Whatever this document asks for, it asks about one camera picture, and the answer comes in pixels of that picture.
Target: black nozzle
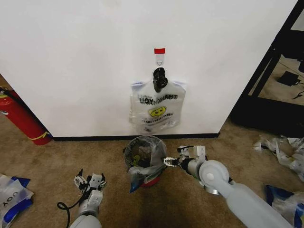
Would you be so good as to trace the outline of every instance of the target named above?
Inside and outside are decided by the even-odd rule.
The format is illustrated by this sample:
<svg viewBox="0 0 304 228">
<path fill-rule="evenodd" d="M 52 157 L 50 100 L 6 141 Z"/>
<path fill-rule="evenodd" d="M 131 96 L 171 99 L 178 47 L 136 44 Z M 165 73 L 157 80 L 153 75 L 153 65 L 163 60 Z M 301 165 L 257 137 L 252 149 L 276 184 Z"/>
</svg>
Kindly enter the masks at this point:
<svg viewBox="0 0 304 228">
<path fill-rule="evenodd" d="M 165 69 L 162 67 L 156 68 L 153 73 L 153 84 L 154 89 L 159 93 L 168 84 L 168 79 L 166 78 Z"/>
</svg>

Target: white wall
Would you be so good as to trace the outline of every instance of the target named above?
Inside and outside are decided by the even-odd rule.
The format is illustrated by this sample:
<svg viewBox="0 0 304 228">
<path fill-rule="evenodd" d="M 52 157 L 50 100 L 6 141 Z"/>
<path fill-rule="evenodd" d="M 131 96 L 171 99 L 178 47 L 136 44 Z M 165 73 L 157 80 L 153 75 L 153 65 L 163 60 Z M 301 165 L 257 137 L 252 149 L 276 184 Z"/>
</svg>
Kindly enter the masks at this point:
<svg viewBox="0 0 304 228">
<path fill-rule="evenodd" d="M 166 47 L 182 124 L 218 133 L 296 0 L 1 0 L 0 72 L 54 136 L 136 134 L 130 84 Z"/>
</svg>

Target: black baseboard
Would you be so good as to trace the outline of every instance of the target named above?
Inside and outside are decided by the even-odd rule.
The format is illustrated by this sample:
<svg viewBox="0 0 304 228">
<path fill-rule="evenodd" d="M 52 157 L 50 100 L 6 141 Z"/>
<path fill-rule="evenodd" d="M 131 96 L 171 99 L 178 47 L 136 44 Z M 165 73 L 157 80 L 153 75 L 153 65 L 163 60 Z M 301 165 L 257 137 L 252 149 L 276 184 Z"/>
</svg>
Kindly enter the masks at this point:
<svg viewBox="0 0 304 228">
<path fill-rule="evenodd" d="M 88 137 L 54 137 L 54 141 L 103 141 L 103 140 L 131 140 L 139 135 L 126 136 L 88 136 Z M 160 134 L 155 135 L 160 139 L 195 139 L 195 138 L 217 138 L 219 133 L 206 134 Z"/>
</svg>

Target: black cable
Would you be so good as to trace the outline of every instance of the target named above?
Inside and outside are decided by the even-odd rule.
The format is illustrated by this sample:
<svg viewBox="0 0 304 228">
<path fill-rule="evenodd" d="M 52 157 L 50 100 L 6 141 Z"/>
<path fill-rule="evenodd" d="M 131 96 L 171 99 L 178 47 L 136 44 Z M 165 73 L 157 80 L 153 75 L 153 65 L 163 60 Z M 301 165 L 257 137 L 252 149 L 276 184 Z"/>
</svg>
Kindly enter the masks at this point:
<svg viewBox="0 0 304 228">
<path fill-rule="evenodd" d="M 68 228 L 70 226 L 70 220 L 71 220 L 71 214 L 70 214 L 70 209 L 72 209 L 73 207 L 75 207 L 81 200 L 82 198 L 84 197 L 85 193 L 86 193 L 86 190 L 87 190 L 87 187 L 88 185 L 86 186 L 85 188 L 85 191 L 84 193 L 82 194 L 82 196 L 79 198 L 79 200 L 74 203 L 72 206 L 68 207 L 65 203 L 63 202 L 58 202 L 57 203 L 57 207 L 60 209 L 60 210 L 66 210 L 67 212 L 67 223 L 66 223 L 66 228 Z"/>
<path fill-rule="evenodd" d="M 296 98 L 298 98 L 298 97 L 303 96 L 303 95 L 302 95 L 302 93 L 304 93 L 304 91 L 302 91 L 302 92 L 298 93 L 298 95 L 297 95 L 297 96 L 295 96 L 295 97 L 293 98 L 293 100 L 294 100 L 294 99 L 296 99 Z"/>
</svg>

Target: trash can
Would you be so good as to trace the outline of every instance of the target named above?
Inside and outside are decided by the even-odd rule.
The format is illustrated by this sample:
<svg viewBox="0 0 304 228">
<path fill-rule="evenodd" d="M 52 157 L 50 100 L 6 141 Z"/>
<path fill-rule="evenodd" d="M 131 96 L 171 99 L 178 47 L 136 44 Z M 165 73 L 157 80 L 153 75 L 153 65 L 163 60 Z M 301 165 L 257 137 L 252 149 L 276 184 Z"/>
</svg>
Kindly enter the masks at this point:
<svg viewBox="0 0 304 228">
<path fill-rule="evenodd" d="M 131 176 L 130 193 L 140 186 L 149 187 L 159 180 L 166 166 L 162 158 L 167 157 L 165 143 L 152 135 L 133 139 L 124 151 L 124 161 Z"/>
</svg>

